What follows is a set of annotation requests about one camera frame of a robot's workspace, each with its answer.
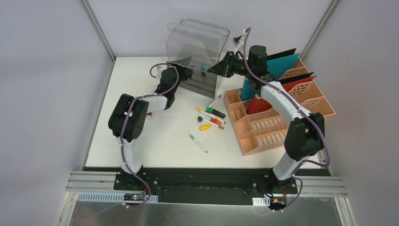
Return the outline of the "clear drawer organizer box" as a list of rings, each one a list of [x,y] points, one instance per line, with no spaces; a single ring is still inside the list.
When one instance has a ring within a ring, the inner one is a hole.
[[[220,80],[207,69],[226,54],[229,36],[227,27],[185,17],[166,26],[162,59],[193,70],[192,79],[181,82],[181,88],[215,98]]]

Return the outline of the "green tip black highlighter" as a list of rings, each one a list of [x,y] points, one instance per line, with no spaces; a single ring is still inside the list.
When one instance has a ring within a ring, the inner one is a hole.
[[[210,113],[210,114],[212,114],[212,115],[215,115],[215,116],[217,116],[217,117],[219,117],[219,118],[221,118],[221,119],[224,119],[225,117],[226,117],[226,115],[224,114],[224,113],[221,113],[220,111],[218,111],[218,110],[216,110],[216,109],[214,109],[214,108],[207,108],[206,109],[206,112],[207,113]]]

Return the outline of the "teal notebook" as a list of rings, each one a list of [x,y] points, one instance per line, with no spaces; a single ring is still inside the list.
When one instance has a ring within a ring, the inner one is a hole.
[[[269,57],[267,62],[268,71],[275,75],[277,79],[280,79],[287,70],[294,68],[299,55],[299,53],[296,53],[273,60]],[[244,80],[240,97],[242,101],[252,100],[255,97],[255,92],[251,89],[247,79]]]

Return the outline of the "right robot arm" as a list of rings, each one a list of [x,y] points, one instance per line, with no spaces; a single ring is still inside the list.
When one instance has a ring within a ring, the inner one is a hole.
[[[266,100],[288,125],[284,141],[285,153],[271,169],[267,188],[279,193],[293,178],[294,173],[309,157],[322,149],[327,149],[325,139],[325,119],[321,113],[311,113],[301,106],[268,70],[266,47],[253,45],[243,50],[243,57],[228,51],[224,58],[211,66],[207,72],[230,78],[234,74],[243,75],[257,95]]]

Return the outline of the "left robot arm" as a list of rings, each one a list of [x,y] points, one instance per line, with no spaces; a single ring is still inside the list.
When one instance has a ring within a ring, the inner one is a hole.
[[[111,113],[108,128],[116,137],[122,156],[122,170],[129,173],[125,183],[131,190],[139,190],[143,186],[143,177],[137,172],[142,168],[139,153],[134,148],[148,114],[167,110],[175,101],[175,93],[182,81],[192,78],[193,70],[165,63],[166,68],[160,73],[160,82],[152,94],[131,96],[122,94]]]

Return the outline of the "purple cap marker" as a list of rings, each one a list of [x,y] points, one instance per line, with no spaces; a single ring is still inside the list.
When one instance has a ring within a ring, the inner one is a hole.
[[[207,106],[207,108],[211,108],[220,98],[222,98],[222,95],[218,95],[218,96]]]

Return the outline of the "blue cap brown marker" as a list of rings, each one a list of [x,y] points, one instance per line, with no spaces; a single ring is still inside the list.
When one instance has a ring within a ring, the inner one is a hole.
[[[217,124],[217,123],[214,123],[214,122],[212,122],[212,121],[209,121],[209,120],[207,120],[207,119],[204,119],[204,118],[202,118],[201,116],[198,117],[198,121],[204,121],[204,122],[206,122],[206,123],[208,123],[208,124],[211,124],[211,125],[213,125],[213,126],[218,127],[219,129],[224,129],[223,126],[221,126],[221,125],[219,125],[219,124]]]

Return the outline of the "orange cap marker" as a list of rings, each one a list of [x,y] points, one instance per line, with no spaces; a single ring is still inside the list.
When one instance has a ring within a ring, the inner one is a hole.
[[[216,118],[211,118],[210,121],[215,123],[215,124],[217,124],[217,125],[222,125],[222,123],[219,120],[217,120]]]

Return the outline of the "green cap marker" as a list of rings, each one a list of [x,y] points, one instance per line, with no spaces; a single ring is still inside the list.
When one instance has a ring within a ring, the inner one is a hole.
[[[189,137],[204,153],[208,153],[208,150],[192,134]]]

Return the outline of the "left circuit board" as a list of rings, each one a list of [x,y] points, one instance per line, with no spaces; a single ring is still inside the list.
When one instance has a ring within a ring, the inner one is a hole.
[[[145,197],[145,194],[126,193],[124,194],[123,200],[127,202],[143,202],[145,200]]]

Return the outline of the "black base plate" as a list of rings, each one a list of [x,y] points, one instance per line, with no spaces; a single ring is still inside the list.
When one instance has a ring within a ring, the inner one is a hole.
[[[139,178],[120,170],[114,190],[145,191],[162,203],[251,205],[265,194],[297,194],[293,179],[280,185],[268,179],[269,169],[142,168]]]

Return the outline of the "aluminium frame rail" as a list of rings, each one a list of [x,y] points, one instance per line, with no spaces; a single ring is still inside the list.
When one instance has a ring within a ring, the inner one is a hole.
[[[101,171],[74,171],[71,173],[66,190],[81,192],[130,192],[138,193],[150,189],[151,193],[160,196],[172,188],[181,189],[218,189],[225,192],[227,189],[247,189],[254,191],[260,187],[260,181],[266,180],[262,175],[258,178],[248,176],[241,183],[237,179],[228,179],[226,175],[195,175],[176,176],[168,179],[166,176],[154,176],[147,179],[149,185],[138,182],[128,182],[122,179],[118,172]],[[339,177],[297,176],[289,188],[288,193],[301,193],[304,197],[338,197],[346,198],[347,192],[343,180]]]

